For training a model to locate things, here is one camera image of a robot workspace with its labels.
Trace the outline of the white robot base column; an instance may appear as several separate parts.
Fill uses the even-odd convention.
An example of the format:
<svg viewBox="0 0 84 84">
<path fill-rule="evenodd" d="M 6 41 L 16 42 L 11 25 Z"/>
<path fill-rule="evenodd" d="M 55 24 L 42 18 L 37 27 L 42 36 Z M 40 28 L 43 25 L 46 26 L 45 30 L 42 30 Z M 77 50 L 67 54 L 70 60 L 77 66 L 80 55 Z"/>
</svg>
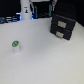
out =
<svg viewBox="0 0 84 84">
<path fill-rule="evenodd" d="M 30 9 L 30 1 L 20 0 L 20 2 L 21 2 L 21 19 L 30 20 L 32 18 L 32 12 Z"/>
</svg>

